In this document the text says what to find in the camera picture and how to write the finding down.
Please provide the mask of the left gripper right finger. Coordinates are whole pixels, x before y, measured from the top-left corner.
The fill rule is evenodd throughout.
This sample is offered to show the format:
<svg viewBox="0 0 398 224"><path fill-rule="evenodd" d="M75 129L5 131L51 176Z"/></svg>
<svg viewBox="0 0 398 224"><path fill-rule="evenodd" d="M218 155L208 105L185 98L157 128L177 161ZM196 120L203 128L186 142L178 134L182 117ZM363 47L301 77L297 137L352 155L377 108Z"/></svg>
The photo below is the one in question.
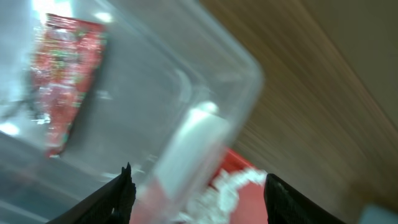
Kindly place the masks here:
<svg viewBox="0 0 398 224"><path fill-rule="evenodd" d="M264 201L268 224L344 224L275 174L267 174Z"/></svg>

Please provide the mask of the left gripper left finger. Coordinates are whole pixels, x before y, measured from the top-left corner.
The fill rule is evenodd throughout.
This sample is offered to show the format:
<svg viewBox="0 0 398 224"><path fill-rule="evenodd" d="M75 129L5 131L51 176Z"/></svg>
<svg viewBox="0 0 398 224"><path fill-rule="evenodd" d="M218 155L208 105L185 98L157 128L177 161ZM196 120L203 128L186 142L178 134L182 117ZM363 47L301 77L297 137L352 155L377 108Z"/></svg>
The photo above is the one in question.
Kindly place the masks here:
<svg viewBox="0 0 398 224"><path fill-rule="evenodd" d="M131 166L96 192L47 224L129 224L136 200Z"/></svg>

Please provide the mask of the white tissue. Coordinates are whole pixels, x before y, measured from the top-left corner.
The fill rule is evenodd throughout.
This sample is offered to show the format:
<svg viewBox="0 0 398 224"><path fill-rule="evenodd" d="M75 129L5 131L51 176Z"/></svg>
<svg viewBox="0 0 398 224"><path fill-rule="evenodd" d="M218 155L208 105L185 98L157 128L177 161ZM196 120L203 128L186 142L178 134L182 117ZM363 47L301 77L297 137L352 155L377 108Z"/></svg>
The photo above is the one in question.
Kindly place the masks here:
<svg viewBox="0 0 398 224"><path fill-rule="evenodd" d="M189 224L227 224L239 202L239 190L248 184L263 186L267 172L245 168L232 173L220 170L211 187L194 195L175 218Z"/></svg>

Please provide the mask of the red snack wrapper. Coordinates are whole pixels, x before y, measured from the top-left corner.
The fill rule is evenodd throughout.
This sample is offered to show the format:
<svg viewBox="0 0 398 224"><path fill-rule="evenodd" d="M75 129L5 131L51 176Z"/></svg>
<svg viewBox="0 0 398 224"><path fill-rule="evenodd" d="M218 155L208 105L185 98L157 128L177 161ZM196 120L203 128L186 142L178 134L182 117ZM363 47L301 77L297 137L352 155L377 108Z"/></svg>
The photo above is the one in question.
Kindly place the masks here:
<svg viewBox="0 0 398 224"><path fill-rule="evenodd" d="M47 124L44 148L57 157L65 148L74 120L101 65L104 25L47 14L37 38L30 73Z"/></svg>

